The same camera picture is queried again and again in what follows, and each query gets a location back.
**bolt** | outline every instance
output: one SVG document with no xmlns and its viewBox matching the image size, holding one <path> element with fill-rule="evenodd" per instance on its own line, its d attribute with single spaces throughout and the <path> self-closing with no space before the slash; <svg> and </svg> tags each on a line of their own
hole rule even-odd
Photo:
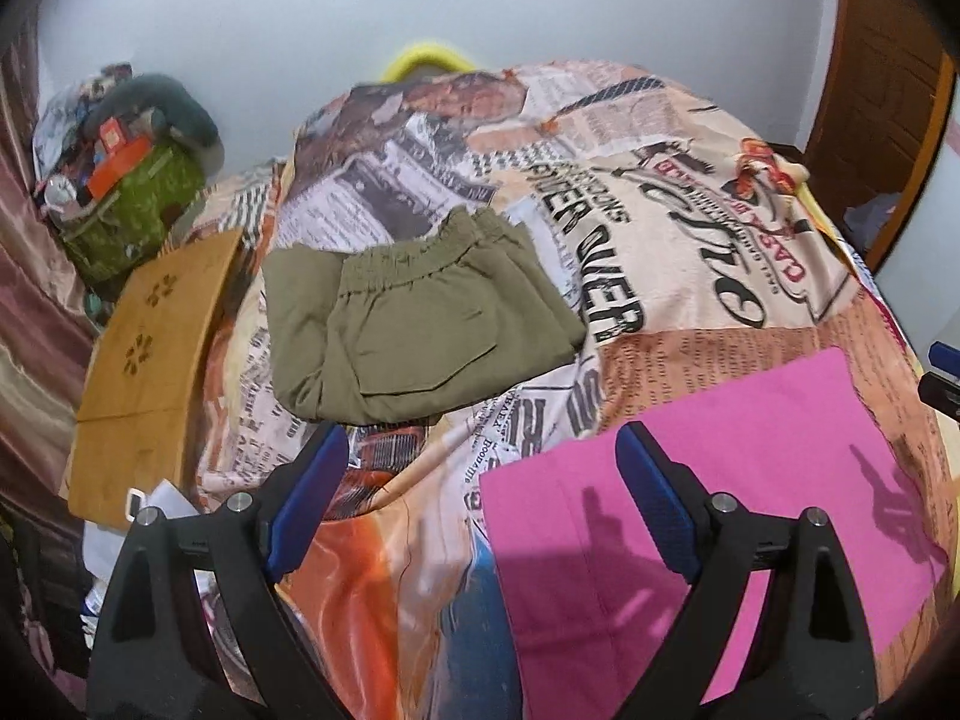
<svg viewBox="0 0 960 720">
<path fill-rule="evenodd" d="M 806 510 L 806 518 L 818 528 L 822 528 L 827 522 L 830 522 L 827 513 L 823 509 L 818 509 L 816 506 Z"/>
<path fill-rule="evenodd" d="M 723 512 L 723 514 L 729 514 L 730 512 L 735 512 L 736 507 L 740 504 L 729 493 L 717 493 L 713 498 L 710 498 L 710 505 L 717 509 L 717 512 Z"/>
<path fill-rule="evenodd" d="M 160 516 L 160 509 L 155 506 L 148 506 L 136 513 L 137 525 L 152 525 L 157 522 Z"/>
<path fill-rule="evenodd" d="M 227 508 L 232 512 L 243 512 L 253 503 L 253 495 L 249 493 L 234 493 L 227 498 Z"/>
</svg>

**folded shorts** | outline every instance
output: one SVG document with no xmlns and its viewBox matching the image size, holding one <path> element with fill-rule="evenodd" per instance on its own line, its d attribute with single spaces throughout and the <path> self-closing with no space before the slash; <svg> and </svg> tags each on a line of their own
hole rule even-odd
<svg viewBox="0 0 960 720">
<path fill-rule="evenodd" d="M 434 237 L 263 265 L 277 400 L 368 425 L 439 415 L 572 362 L 586 329 L 522 225 L 457 208 Z"/>
</svg>

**curtain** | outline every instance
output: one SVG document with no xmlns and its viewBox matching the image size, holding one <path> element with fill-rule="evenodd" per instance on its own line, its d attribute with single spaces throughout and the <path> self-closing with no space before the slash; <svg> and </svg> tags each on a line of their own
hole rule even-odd
<svg viewBox="0 0 960 720">
<path fill-rule="evenodd" d="M 92 348 L 83 284 L 40 219 L 37 18 L 0 58 L 0 495 L 33 519 L 76 531 L 56 493 Z"/>
</svg>

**pink cloth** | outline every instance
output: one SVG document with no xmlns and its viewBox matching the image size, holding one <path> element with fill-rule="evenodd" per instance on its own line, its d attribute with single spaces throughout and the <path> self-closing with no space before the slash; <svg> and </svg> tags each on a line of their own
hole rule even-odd
<svg viewBox="0 0 960 720">
<path fill-rule="evenodd" d="M 643 422 L 707 490 L 754 512 L 834 523 L 881 652 L 947 565 L 923 532 L 915 485 L 832 348 L 650 409 Z M 669 630 L 683 597 L 616 469 L 616 430 L 502 466 L 480 480 L 528 720 L 608 720 Z M 706 699 L 729 692 L 750 647 L 767 575 L 754 574 Z"/>
</svg>

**wooden door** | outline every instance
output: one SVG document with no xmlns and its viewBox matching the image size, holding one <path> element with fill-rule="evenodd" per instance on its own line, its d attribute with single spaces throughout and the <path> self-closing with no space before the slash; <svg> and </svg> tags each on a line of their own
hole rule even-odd
<svg viewBox="0 0 960 720">
<path fill-rule="evenodd" d="M 944 63 L 937 35 L 914 1 L 840 0 L 805 162 L 810 188 L 841 229 L 848 207 L 878 194 L 904 193 L 901 202 L 912 205 L 915 197 L 904 190 L 916 167 L 919 191 L 932 153 L 926 164 L 918 164 L 918 157 L 926 141 L 933 141 L 935 151 L 946 120 L 950 88 L 943 93 L 944 73 L 952 84 L 952 66 Z M 944 103 L 939 122 L 933 116 L 938 94 Z M 885 237 L 889 245 L 893 236 Z"/>
</svg>

